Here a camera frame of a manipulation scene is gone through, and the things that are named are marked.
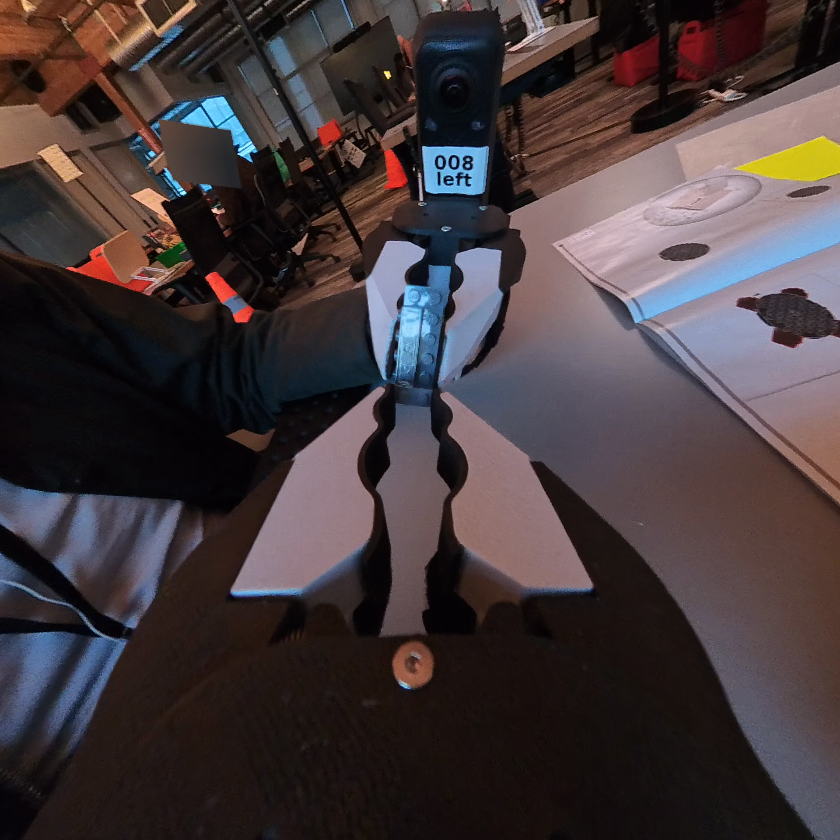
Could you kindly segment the person's left forearm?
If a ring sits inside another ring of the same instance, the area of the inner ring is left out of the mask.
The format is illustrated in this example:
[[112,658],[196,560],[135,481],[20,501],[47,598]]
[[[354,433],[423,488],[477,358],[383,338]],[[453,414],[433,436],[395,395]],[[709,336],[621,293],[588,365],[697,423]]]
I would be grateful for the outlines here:
[[363,288],[245,323],[1,257],[2,478],[228,511],[284,403],[381,379]]

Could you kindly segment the dark screen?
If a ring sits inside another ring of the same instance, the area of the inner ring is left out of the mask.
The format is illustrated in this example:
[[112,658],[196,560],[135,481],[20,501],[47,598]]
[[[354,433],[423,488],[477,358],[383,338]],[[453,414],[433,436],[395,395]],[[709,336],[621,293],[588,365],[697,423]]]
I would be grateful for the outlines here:
[[399,102],[392,101],[383,87],[392,80],[387,80],[382,72],[386,70],[392,77],[396,75],[394,57],[400,50],[391,19],[384,17],[353,33],[358,36],[353,43],[332,53],[320,63],[340,112],[347,117],[355,109],[355,102],[343,84],[344,79],[362,84],[374,101],[386,109],[398,107]]

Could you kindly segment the grey background table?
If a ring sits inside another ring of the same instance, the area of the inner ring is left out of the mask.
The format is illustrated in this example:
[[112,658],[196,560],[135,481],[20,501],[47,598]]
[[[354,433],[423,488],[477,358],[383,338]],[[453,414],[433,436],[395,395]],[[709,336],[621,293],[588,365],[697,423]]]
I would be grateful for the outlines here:
[[499,107],[528,90],[551,62],[598,28],[598,19],[589,17],[507,49],[492,10],[424,17],[413,39],[416,111],[381,133],[381,147],[396,147],[409,131],[429,146],[492,149]]

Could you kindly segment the black pole stand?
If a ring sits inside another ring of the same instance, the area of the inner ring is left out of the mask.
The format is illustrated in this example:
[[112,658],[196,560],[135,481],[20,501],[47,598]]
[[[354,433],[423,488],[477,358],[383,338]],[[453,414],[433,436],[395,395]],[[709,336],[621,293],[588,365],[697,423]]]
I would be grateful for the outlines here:
[[647,133],[663,129],[688,117],[697,106],[697,89],[689,87],[673,92],[669,91],[670,12],[670,1],[656,2],[658,25],[658,95],[655,100],[645,104],[631,115],[629,127],[632,133]]
[[265,47],[259,42],[259,39],[257,38],[253,28],[249,24],[247,14],[243,13],[238,3],[236,1],[227,1],[227,5],[230,8],[230,11],[235,19],[237,26],[239,26],[242,29],[242,32],[246,40],[248,41],[252,53],[257,57],[262,70],[268,77],[272,90],[275,92],[283,108],[286,110],[287,116],[290,119],[295,131],[297,132],[297,135],[300,141],[302,142],[303,147],[308,152],[308,156],[311,159],[312,166],[316,172],[316,176],[318,177],[320,183],[322,184],[326,193],[328,194],[329,199],[332,201],[332,203],[338,210],[346,230],[350,233],[354,243],[357,246],[357,249],[361,253],[363,250],[362,237],[360,236],[356,226],[354,225],[354,222],[350,216],[349,211],[347,210],[347,207],[344,205],[342,198],[336,192],[336,189],[331,179],[329,178],[329,174],[324,169],[319,159],[319,154],[316,152],[310,138],[308,137],[308,133],[305,130],[299,118],[299,114],[296,110],[296,107],[293,106],[291,101],[289,100],[287,92],[284,89],[275,68],[270,62]]

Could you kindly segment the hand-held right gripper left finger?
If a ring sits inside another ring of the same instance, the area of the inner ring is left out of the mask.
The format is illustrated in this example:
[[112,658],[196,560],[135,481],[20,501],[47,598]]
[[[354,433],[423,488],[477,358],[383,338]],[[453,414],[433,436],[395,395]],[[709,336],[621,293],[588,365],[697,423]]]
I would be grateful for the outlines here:
[[376,486],[395,408],[393,387],[379,387],[294,458],[231,596],[331,604],[358,634],[380,633],[392,569]]

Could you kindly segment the white air vent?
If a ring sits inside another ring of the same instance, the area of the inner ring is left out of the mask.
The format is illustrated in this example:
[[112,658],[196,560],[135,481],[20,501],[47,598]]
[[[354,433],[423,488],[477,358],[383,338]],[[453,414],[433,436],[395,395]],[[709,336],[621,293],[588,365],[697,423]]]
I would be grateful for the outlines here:
[[197,1],[136,1],[154,33],[162,37],[198,7]]

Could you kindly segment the open instruction booklet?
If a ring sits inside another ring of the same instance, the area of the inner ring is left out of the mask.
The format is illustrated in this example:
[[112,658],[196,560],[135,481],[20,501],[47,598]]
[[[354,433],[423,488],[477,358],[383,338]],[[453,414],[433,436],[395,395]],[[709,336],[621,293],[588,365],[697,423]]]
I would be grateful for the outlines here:
[[717,169],[554,246],[838,501],[838,242],[838,175]]

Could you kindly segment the person's upper body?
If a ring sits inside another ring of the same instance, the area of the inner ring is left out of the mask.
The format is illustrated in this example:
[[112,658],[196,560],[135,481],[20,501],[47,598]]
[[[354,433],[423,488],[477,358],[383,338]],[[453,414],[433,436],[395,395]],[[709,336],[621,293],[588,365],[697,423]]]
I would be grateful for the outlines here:
[[[223,517],[179,500],[67,495],[2,481],[2,525],[100,613],[130,627]],[[76,751],[123,649],[74,633],[2,636],[2,838],[25,832]]]

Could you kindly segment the small red bin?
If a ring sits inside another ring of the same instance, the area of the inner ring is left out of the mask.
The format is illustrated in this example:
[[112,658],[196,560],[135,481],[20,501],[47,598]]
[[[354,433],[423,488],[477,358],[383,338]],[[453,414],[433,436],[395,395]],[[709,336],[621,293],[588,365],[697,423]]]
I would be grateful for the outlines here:
[[659,36],[613,53],[613,77],[619,87],[632,88],[658,73]]

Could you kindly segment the medium red bin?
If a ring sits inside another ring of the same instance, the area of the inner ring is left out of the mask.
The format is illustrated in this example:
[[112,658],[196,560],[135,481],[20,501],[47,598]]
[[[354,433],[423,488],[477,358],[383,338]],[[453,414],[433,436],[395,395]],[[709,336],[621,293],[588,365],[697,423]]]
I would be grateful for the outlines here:
[[677,45],[677,79],[700,81],[757,54],[769,2],[744,1],[706,21],[691,21]]

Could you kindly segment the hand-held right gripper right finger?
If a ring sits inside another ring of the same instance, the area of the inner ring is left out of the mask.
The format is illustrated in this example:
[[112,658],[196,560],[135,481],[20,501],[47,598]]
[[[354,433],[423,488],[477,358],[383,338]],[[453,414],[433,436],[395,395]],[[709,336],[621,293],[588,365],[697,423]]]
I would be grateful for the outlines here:
[[450,394],[434,395],[431,417],[448,494],[426,569],[426,630],[470,634],[496,604],[591,592],[529,457]]

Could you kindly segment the orange traffic cone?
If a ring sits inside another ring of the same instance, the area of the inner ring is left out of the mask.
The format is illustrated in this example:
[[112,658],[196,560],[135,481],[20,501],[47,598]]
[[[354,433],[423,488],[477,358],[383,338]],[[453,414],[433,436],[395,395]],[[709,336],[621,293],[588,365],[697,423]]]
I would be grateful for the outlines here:
[[384,155],[387,173],[385,188],[392,190],[407,186],[411,199],[416,201],[418,198],[417,167],[411,144],[399,143],[392,149],[385,149]]
[[236,322],[245,323],[251,319],[255,310],[218,272],[214,271],[206,274],[205,280],[219,302],[230,310]]

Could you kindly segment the long grey studded plate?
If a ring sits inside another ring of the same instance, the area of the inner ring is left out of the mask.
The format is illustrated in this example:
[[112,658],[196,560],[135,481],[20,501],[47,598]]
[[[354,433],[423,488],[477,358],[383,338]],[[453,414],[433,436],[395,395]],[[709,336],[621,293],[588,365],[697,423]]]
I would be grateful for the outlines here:
[[435,388],[449,298],[447,282],[406,286],[395,330],[394,385]]

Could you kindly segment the yellow sticky note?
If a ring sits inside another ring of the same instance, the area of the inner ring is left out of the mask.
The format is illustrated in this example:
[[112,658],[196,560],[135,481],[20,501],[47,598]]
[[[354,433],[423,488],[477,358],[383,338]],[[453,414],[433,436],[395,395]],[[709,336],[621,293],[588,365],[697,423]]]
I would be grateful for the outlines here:
[[821,136],[736,169],[775,180],[817,182],[839,174],[839,144]]

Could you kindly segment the grey desk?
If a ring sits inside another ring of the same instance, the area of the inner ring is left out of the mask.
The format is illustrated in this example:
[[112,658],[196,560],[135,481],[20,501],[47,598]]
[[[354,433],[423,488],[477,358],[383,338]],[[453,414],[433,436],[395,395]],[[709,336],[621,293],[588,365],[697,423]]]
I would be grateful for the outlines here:
[[455,387],[658,574],[753,748],[838,838],[838,507],[553,248],[684,180],[677,146],[838,85],[838,65],[714,118],[548,156],[514,213],[528,257],[498,347]]

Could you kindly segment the white paper sheet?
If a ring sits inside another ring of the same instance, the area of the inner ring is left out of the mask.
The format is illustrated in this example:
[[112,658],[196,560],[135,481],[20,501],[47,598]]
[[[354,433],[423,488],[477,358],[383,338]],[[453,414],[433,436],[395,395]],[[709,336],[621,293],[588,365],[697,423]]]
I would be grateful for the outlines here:
[[677,144],[687,179],[733,169],[819,137],[839,141],[839,88],[793,101]]

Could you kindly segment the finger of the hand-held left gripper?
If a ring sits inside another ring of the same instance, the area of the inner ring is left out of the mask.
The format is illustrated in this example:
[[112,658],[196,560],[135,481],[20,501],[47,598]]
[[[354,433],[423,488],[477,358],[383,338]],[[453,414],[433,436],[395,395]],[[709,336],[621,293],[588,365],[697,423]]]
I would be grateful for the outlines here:
[[455,311],[444,327],[439,389],[448,389],[479,353],[502,303],[499,287],[502,252],[496,248],[462,251],[455,265],[463,276],[453,294]]
[[385,243],[365,282],[373,355],[385,381],[390,377],[386,370],[392,359],[390,348],[398,318],[397,301],[406,289],[407,271],[424,255],[425,249],[418,245],[390,240]]

